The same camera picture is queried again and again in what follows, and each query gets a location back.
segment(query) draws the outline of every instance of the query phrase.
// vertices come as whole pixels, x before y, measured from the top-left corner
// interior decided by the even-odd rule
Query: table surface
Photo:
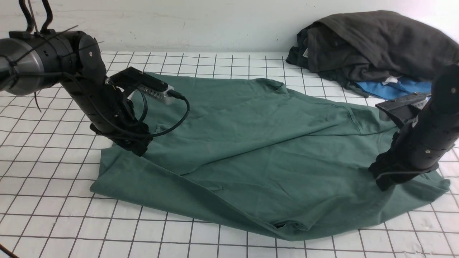
[[[222,79],[269,78],[338,102],[374,106],[285,62],[286,53],[103,51],[108,75],[146,72]],[[113,200],[89,191],[111,142],[56,85],[32,96],[0,92],[0,243],[21,258],[454,258],[459,256],[459,149],[439,172],[451,191],[384,224],[287,242]]]

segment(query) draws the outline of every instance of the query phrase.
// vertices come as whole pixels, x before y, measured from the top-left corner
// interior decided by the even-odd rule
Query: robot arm
[[[28,95],[61,83],[91,120],[94,132],[139,156],[153,137],[172,131],[185,120],[188,101],[165,82],[132,67],[108,78],[94,38],[81,31],[48,29],[52,13],[48,1],[42,1],[47,19],[40,32],[32,34],[34,19],[25,0],[19,0],[27,30],[0,39],[0,91]],[[453,64],[434,79],[426,104],[427,95],[413,94],[377,105],[400,128],[391,148],[369,167],[382,191],[437,169],[438,160],[454,146],[459,137],[458,81],[459,65]],[[173,98],[182,99],[187,112],[175,126],[152,135],[143,123],[147,110],[139,119],[134,115],[128,99],[134,90],[142,93],[144,102],[145,95],[166,104]]]
[[[185,120],[190,105],[173,87],[132,67],[108,78],[97,41],[82,31],[48,29],[52,13],[48,1],[42,1],[47,19],[40,32],[32,33],[34,20],[25,0],[19,0],[27,30],[12,31],[8,39],[0,39],[0,91],[29,95],[60,83],[92,122],[91,130],[138,156],[154,137]],[[172,128],[152,135],[143,123],[147,110],[139,119],[135,117],[128,99],[134,90],[142,93],[145,106],[145,94],[166,104],[178,98],[186,102],[187,112]]]
[[[400,128],[390,149],[369,167],[382,191],[436,170],[454,147],[459,138],[458,82],[459,65],[453,64],[438,72],[431,95],[415,92],[376,105]]]

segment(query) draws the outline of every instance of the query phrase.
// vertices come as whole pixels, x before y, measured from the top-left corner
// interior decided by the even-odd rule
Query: pile of clothes
[[[392,11],[334,14],[297,34],[286,62],[368,97],[430,92],[436,71],[459,62],[459,44]]]

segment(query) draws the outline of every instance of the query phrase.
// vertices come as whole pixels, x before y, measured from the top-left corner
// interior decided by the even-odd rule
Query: black bracket
[[[376,104],[376,107],[380,110],[381,120],[392,120],[397,127],[402,128],[409,120],[418,115],[427,103],[428,97],[426,93],[414,92]]]

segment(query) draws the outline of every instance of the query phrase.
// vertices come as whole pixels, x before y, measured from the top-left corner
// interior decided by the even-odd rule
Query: grid line
[[[306,69],[287,64],[285,57],[284,53],[276,55],[123,51],[102,53],[109,75],[124,66],[132,65],[138,69],[143,67],[144,72],[173,76],[275,79],[285,83],[289,89],[332,101],[367,106],[383,101],[375,97],[362,98],[352,95],[336,83],[326,81]],[[202,258],[226,258],[232,254],[231,252],[237,252],[238,257],[246,258],[255,258],[259,255],[290,258],[285,257],[285,250],[300,255],[301,257],[298,258],[316,258],[322,254],[332,256],[331,251],[335,258],[341,258],[343,253],[339,252],[346,251],[359,253],[365,258],[374,256],[374,254],[370,256],[369,253],[394,257],[434,255],[447,258],[459,255],[454,253],[457,250],[454,249],[455,244],[452,242],[453,237],[457,239],[459,235],[459,229],[454,226],[455,222],[459,223],[459,192],[456,190],[459,185],[454,185],[459,182],[457,181],[459,174],[454,170],[459,162],[459,152],[455,153],[454,150],[451,150],[452,153],[441,161],[443,167],[438,170],[443,177],[451,179],[452,189],[433,205],[403,214],[376,227],[359,229],[358,237],[357,234],[353,235],[355,239],[350,237],[338,239],[331,236],[324,240],[317,240],[318,242],[301,241],[287,246],[283,241],[275,238],[265,243],[249,242],[249,233],[246,231],[237,233],[228,231],[222,225],[195,218],[173,216],[172,213],[143,206],[140,208],[126,206],[119,200],[89,192],[89,184],[97,177],[99,162],[96,160],[100,158],[100,150],[109,147],[110,142],[103,141],[104,138],[96,136],[87,129],[90,121],[79,112],[80,109],[62,86],[56,85],[39,91],[37,98],[41,113],[38,113],[38,108],[30,96],[0,93],[0,147],[12,150],[11,153],[4,151],[0,155],[0,163],[5,166],[0,169],[2,173],[0,183],[1,180],[15,182],[6,190],[0,189],[0,236],[17,238],[14,243],[15,252],[19,251],[17,250],[19,246],[21,248],[24,246],[26,243],[24,241],[35,239],[43,246],[38,246],[37,254],[31,256],[43,258],[50,251],[49,248],[65,250],[68,252],[67,258],[70,258],[72,254],[76,255],[79,250],[81,251],[85,245],[92,245],[91,243],[94,243],[92,250],[96,252],[97,249],[100,258],[105,258],[109,247],[118,243],[117,248],[122,246],[120,253],[117,253],[120,258],[133,257],[134,254],[145,252],[148,256],[157,252],[158,258],[174,256],[195,258],[196,250],[203,252],[199,254]],[[53,144],[55,139],[66,140]],[[87,142],[73,143],[76,139],[84,139]],[[64,168],[73,169],[71,173],[65,171],[68,174],[59,173]],[[37,182],[41,182],[41,185],[31,185]],[[31,203],[30,207],[19,206],[22,202]],[[43,212],[43,205],[48,208],[45,212]],[[4,227],[2,222],[12,219],[17,226]],[[69,227],[69,231],[74,236],[63,237],[54,233],[62,230],[62,221],[72,219],[77,221],[75,225],[65,226]],[[47,228],[49,233],[40,235],[36,230],[31,231],[33,226],[36,226],[36,221],[53,220],[54,224]],[[104,224],[101,226],[103,229],[100,232],[88,230],[87,226],[91,221],[100,221]],[[144,229],[141,226],[144,223],[152,226],[149,235],[145,238],[136,238],[137,234],[143,234],[141,231]],[[184,241],[170,238],[171,232],[166,226],[177,223],[188,226],[187,230],[190,234],[188,239],[186,239],[188,235]],[[128,224],[129,228],[127,226],[123,228],[126,236],[113,237],[114,232],[119,234],[118,231],[114,231],[117,225]],[[212,229],[203,233],[202,228]],[[411,235],[412,239],[403,238]],[[379,243],[377,239],[379,236],[387,238],[386,242]],[[361,250],[343,249],[346,247],[343,245],[343,240],[355,241],[354,243],[361,245],[362,248]],[[56,241],[68,241],[68,243],[62,247],[54,247]],[[385,247],[376,248],[375,243]]]

